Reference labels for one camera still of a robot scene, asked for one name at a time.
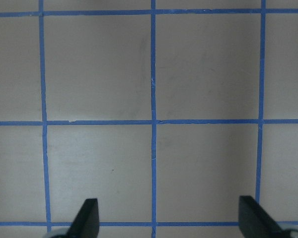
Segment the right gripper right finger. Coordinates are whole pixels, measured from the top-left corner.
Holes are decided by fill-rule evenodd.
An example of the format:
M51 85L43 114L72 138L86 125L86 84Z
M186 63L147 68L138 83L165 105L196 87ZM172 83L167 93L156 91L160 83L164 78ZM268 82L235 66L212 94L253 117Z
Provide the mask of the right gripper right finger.
M273 218L249 195L239 197L238 225L245 238L287 238Z

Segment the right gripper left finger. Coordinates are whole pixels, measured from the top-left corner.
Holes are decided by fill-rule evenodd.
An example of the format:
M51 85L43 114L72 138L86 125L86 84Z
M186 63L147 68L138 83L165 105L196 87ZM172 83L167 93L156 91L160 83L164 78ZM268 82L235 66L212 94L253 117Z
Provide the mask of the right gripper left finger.
M67 231L68 238L96 238L100 229L98 200L86 199Z

